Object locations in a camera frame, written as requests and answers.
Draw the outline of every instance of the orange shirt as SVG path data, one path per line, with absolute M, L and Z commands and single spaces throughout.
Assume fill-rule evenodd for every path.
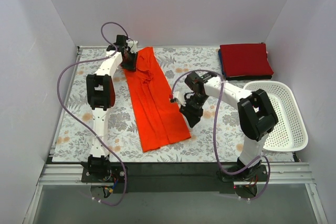
M 170 103 L 172 92 L 152 47 L 138 52 L 136 71 L 124 70 L 143 152 L 190 138 L 189 129 Z

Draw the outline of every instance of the folded red cloth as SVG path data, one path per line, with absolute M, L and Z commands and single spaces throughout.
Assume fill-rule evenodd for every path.
M 221 45 L 226 77 L 271 76 L 274 72 L 267 60 L 266 44 Z
M 138 52 L 136 71 L 124 70 L 143 152 L 190 138 L 189 129 L 152 47 Z

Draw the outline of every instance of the patterned mat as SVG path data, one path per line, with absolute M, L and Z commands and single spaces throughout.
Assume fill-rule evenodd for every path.
M 217 48 L 155 48 L 155 56 L 172 87 L 177 77 L 189 70 L 208 69 L 220 72 Z M 104 57 L 104 49 L 84 49 L 80 60 Z M 101 62 L 83 63 L 76 69 L 76 76 L 70 91 L 68 109 L 93 126 L 91 108 L 87 104 L 86 75 L 94 73 Z M 239 87 L 246 82 L 231 81 Z M 126 78 L 121 69 L 113 76 L 116 100 L 109 119 L 108 145 L 124 162 L 214 162 L 216 161 L 212 142 L 213 120 L 216 98 L 209 98 L 204 104 L 204 114 L 196 127 L 190 129 L 191 139 L 165 146 L 159 150 L 143 153 L 133 113 Z M 183 78 L 176 90 L 188 91 Z M 235 162 L 243 148 L 244 135 L 239 126 L 238 112 L 222 103 L 217 121 L 217 146 L 220 160 Z M 86 161 L 90 153 L 93 136 L 86 128 L 65 113 L 53 162 Z M 266 152 L 270 161 L 293 161 L 292 153 Z

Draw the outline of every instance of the wire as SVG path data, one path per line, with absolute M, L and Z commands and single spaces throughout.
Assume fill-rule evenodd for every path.
M 131 39 L 131 38 L 128 38 L 128 39 L 130 39 L 131 41 L 133 41 L 132 47 L 130 48 L 130 51 L 131 51 L 131 50 L 132 50 L 132 48 L 134 47 L 134 44 L 135 44 L 135 42 L 134 42 L 134 40 L 133 40 L 133 39 Z
M 116 181 L 116 182 L 114 182 L 114 185 L 112 186 L 112 190 L 114 190 L 114 189 L 115 189 L 115 187 L 116 187 L 117 183 L 118 183 L 118 179 L 117 179 L 117 181 Z
M 119 25 L 118 23 L 115 23 L 115 22 L 106 22 L 105 24 L 103 24 L 102 27 L 101 27 L 101 29 L 100 29 L 101 33 L 102 33 L 102 31 L 103 31 L 103 27 L 104 27 L 105 25 L 107 25 L 107 24 L 115 24 L 115 25 L 118 25 L 118 26 L 120 26 L 120 27 L 124 30 L 124 32 L 126 33 L 125 29 L 124 29 L 121 25 Z M 102 203 L 104 203 L 104 204 L 106 204 L 106 205 L 109 205 L 109 206 L 114 207 L 114 206 L 117 206 L 117 205 L 120 204 L 120 202 L 124 199 L 125 194 L 126 194 L 126 188 L 127 188 L 127 171 L 126 171 L 125 165 L 124 165 L 123 161 L 120 159 L 120 157 L 119 157 L 113 150 L 111 150 L 111 149 L 110 149 L 110 148 L 103 142 L 103 140 L 97 135 L 97 133 L 96 133 L 93 129 L 91 129 L 90 126 L 88 126 L 85 122 L 83 122 L 81 119 L 79 119 L 78 117 L 76 117 L 74 114 L 72 114 L 72 113 L 67 109 L 67 107 L 66 107 L 65 104 L 64 104 L 64 101 L 63 101 L 62 98 L 61 98 L 60 91 L 59 91 L 59 87 L 60 87 L 60 82 L 61 82 L 62 76 L 63 76 L 63 74 L 64 74 L 69 68 L 71 68 L 71 67 L 73 67 L 73 66 L 76 66 L 76 65 L 78 65 L 78 64 L 81 64 L 81 63 L 89 63 L 89 62 L 95 62 L 95 61 L 107 60 L 107 59 L 109 59 L 110 57 L 114 56 L 114 55 L 117 53 L 117 48 L 115 47 L 115 45 L 112 44 L 112 43 L 110 43 L 108 40 L 106 40 L 106 41 L 107 41 L 109 44 L 111 44 L 111 45 L 116 49 L 115 52 L 114 52 L 111 56 L 109 56 L 109 57 L 105 57 L 105 58 L 101 58 L 101 59 L 95 59 L 95 60 L 78 61 L 78 62 L 75 62 L 75 63 L 70 64 L 69 66 L 67 66 L 67 67 L 61 72 L 61 74 L 59 75 L 58 80 L 57 80 L 57 97 L 58 97 L 58 100 L 59 100 L 59 102 L 60 102 L 62 108 L 63 108 L 66 112 L 68 112 L 68 114 L 69 114 L 70 116 L 72 116 L 77 122 L 79 122 L 80 124 L 82 124 L 82 125 L 83 125 L 84 127 L 86 127 L 89 131 L 91 131 L 91 132 L 93 133 L 93 135 L 98 139 L 98 141 L 100 142 L 100 144 L 103 145 L 103 146 L 104 146 L 110 153 L 112 153 L 112 155 L 115 156 L 116 159 L 120 162 L 121 167 L 122 167 L 122 169 L 123 169 L 123 171 L 124 171 L 124 173 L 125 173 L 124 190 L 123 190 L 123 193 L 122 193 L 120 199 L 119 199 L 116 203 L 110 203 L 110 202 L 103 201 L 103 200 L 100 200 L 100 199 L 98 200 L 98 201 L 100 201 L 100 202 L 102 202 Z
M 222 84 L 220 85 L 220 93 L 219 93 L 219 97 L 218 97 L 218 102 L 217 102 L 217 106 L 216 106 L 216 110 L 215 110 L 215 118 L 214 118 L 214 127 L 213 127 L 213 144 L 214 144 L 214 153 L 215 153 L 215 157 L 216 157 L 216 160 L 217 160 L 217 163 L 218 163 L 218 166 L 220 168 L 220 170 L 227 174 L 227 175 L 237 175 L 243 171 L 245 171 L 249 166 L 251 166 L 255 161 L 259 160 L 261 158 L 261 156 L 256 156 L 250 163 L 248 163 L 245 167 L 243 167 L 242 169 L 236 171 L 236 172 L 228 172 L 227 170 L 224 169 L 224 167 L 222 166 L 220 160 L 219 160 L 219 157 L 218 157 L 218 151 L 217 151 L 217 144 L 216 144 L 216 127 L 217 127 L 217 118 L 218 118 L 218 112 L 219 112 L 219 106 L 221 104 L 221 100 L 222 100 L 222 96 L 223 96 L 223 91 L 224 91 L 224 78 L 223 76 L 218 73 L 218 72 L 214 72 L 214 71 L 209 71 L 209 70 L 204 70 L 204 69 L 197 69 L 197 70 L 192 70 L 192 71 L 188 71 L 182 75 L 180 75 L 177 80 L 174 82 L 173 84 L 173 88 L 172 88 L 172 93 L 171 93 L 171 96 L 173 96 L 173 93 L 174 93 L 174 89 L 175 89 L 175 86 L 176 84 L 178 83 L 178 81 L 185 75 L 189 74 L 189 73 L 192 73 L 192 72 L 210 72 L 210 73 L 213 73 L 215 75 L 217 75 L 221 81 L 222 81 Z M 267 162 L 267 165 L 268 165 L 268 173 L 270 175 L 270 164 L 269 164 L 269 161 L 267 159 L 267 157 L 263 156 L 265 159 L 266 159 L 266 162 Z M 261 190 L 261 192 L 256 196 L 254 197 L 253 199 L 257 199 L 259 198 L 265 191 L 265 189 L 267 188 L 267 185 L 268 185 L 268 181 L 269 181 L 269 175 L 268 175 L 268 179 L 265 183 L 265 186 L 264 188 Z
M 252 186 L 255 186 L 258 182 L 258 175 L 256 175 L 256 181 L 254 182 L 254 184 Z
M 106 182 L 108 181 L 112 176 L 112 170 L 110 171 L 110 177 L 108 177 L 107 179 L 99 179 L 100 182 Z
M 128 33 L 126 32 L 126 30 L 125 30 L 121 25 L 119 25 L 119 24 L 116 23 L 116 22 L 106 22 L 106 23 L 104 23 L 104 24 L 101 26 L 101 28 L 100 28 L 100 33 L 101 33 L 101 36 L 103 37 L 103 39 L 104 39 L 108 44 L 113 45 L 113 46 L 115 47 L 115 45 L 114 45 L 113 43 L 111 43 L 109 40 L 106 39 L 106 37 L 105 37 L 105 35 L 104 35 L 104 33 L 103 33 L 103 28 L 104 28 L 104 26 L 105 26 L 105 25 L 108 25 L 108 24 L 114 24 L 114 25 L 119 26 L 119 27 L 125 32 L 125 34 L 126 34 L 126 36 L 127 36 L 127 38 L 128 38 Z

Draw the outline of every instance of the black mounting plate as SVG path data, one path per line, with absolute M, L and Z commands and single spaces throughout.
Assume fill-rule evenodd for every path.
M 114 177 L 118 179 L 118 184 L 125 183 L 125 176 L 121 176 L 121 173 L 123 173 L 124 171 L 120 165 L 111 166 L 111 170 L 112 170 L 112 174 L 114 175 Z M 81 181 L 83 183 L 114 183 L 114 179 L 112 176 L 108 180 L 102 181 L 102 178 L 97 178 L 95 175 L 89 174 L 86 168 L 83 168 Z

